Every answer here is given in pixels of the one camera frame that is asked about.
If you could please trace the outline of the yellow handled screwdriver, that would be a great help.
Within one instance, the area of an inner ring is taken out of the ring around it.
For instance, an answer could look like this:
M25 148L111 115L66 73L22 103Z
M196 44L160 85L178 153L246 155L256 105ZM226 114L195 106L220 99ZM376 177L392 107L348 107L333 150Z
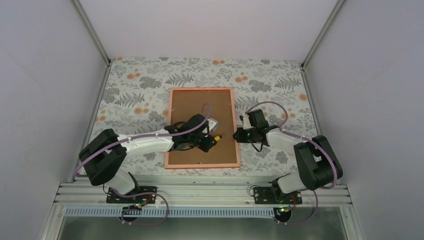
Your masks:
M220 141L223 137L227 136L228 134L229 134L228 132L225 132L225 133L222 133L222 134L218 134L218 135L216 135L214 137L214 140L215 141Z

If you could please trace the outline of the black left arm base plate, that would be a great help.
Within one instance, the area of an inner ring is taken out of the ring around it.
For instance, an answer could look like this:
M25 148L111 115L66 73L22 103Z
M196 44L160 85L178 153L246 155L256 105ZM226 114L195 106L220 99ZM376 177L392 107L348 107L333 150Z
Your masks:
M139 186L133 189L129 193L125 194L124 197L118 195L112 190L108 189L108 196L106 197L106 203L108 204L128 204L128 205L145 205L154 204L156 200L156 192L158 188L156 186Z

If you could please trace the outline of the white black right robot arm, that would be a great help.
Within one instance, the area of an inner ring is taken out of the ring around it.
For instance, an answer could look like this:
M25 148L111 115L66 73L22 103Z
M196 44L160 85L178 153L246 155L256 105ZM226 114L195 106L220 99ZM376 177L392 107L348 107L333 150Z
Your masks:
M325 136L308 138L270 125L260 109L249 111L240 119L243 126L233 134L237 143L277 148L295 157L297 171L271 182L270 195L274 202L282 204L297 191L331 189L343 176L343 169Z

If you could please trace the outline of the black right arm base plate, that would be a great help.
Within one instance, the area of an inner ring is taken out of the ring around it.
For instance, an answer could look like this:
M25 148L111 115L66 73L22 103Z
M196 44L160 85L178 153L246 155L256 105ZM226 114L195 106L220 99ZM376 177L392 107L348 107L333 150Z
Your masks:
M282 193L274 191L271 187L254 186L253 198L256 205L300 205L303 203L299 191Z

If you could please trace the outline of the red wooden picture frame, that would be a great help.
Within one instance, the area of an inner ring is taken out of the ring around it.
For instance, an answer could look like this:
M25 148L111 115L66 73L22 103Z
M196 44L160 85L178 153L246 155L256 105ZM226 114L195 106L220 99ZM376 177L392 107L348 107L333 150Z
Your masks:
M234 91L230 87L173 88L169 98L169 124L184 143L166 154L166 169L239 168Z

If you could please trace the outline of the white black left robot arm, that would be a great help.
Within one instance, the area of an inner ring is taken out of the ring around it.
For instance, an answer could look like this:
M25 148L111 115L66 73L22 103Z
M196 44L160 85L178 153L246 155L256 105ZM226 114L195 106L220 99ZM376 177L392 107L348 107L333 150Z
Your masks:
M217 120L196 114L188 121L139 135L117 134L109 128L81 150L78 154L80 165L76 171L83 169L93 186L106 185L131 203L139 197L140 187L135 177L121 168L125 159L193 148L207 153L217 144L211 132L218 125Z

